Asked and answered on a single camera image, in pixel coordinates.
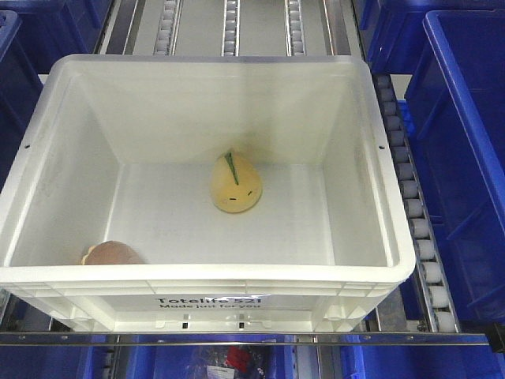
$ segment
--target red object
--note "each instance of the red object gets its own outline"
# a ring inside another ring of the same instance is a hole
[[[251,354],[246,350],[240,350],[235,346],[231,346],[228,349],[228,355],[226,356],[227,365],[232,366],[242,373],[246,373],[249,362],[251,362]]]

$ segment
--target pear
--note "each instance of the pear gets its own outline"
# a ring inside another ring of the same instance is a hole
[[[211,177],[211,197],[219,209],[239,213],[251,208],[261,196],[263,184],[254,166],[233,149],[220,156]]]

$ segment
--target metal track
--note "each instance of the metal track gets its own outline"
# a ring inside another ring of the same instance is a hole
[[[240,1],[224,0],[221,55],[238,56],[240,48]]]
[[[426,326],[430,332],[461,332],[391,78],[373,81],[416,248],[414,279]]]
[[[285,0],[286,14],[286,50],[287,55],[307,55],[305,49],[305,34],[301,18],[301,0]]]
[[[182,0],[165,0],[154,55],[174,55],[181,10]]]

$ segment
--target blue plastic bin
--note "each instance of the blue plastic bin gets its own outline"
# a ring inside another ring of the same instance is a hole
[[[425,29],[406,100],[444,267],[458,279],[460,318],[505,321],[505,11],[430,12]]]
[[[97,341],[88,338],[83,342]],[[2,346],[0,377],[103,379],[106,355],[106,347]]]
[[[343,379],[504,379],[505,360],[488,346],[348,346]]]
[[[411,74],[426,42],[430,10],[505,8],[505,0],[353,0],[361,42],[373,73]]]
[[[0,0],[23,19],[19,38],[37,73],[60,58],[95,49],[111,0]]]
[[[125,369],[126,379],[155,379],[158,377],[176,377],[180,379],[193,379],[202,377],[202,371],[209,363],[205,357],[215,357],[220,360],[221,353],[225,352],[227,346],[154,346],[157,340],[173,340],[177,342],[202,341],[204,336],[199,335],[197,339],[187,336],[136,336],[135,342],[151,344],[151,346],[131,347],[127,354],[128,365]],[[241,342],[251,341],[252,337],[240,335],[208,336],[209,341]],[[257,335],[253,340],[258,343],[262,341],[286,342],[284,336]],[[292,379],[293,360],[290,346],[255,346],[256,353],[262,352],[266,357],[264,367],[266,367],[266,379]]]
[[[20,25],[14,12],[0,11],[0,190],[42,90],[17,38]]]

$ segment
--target plastic bag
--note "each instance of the plastic bag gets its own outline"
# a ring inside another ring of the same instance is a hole
[[[186,379],[264,379],[269,351],[265,346],[198,347]]]

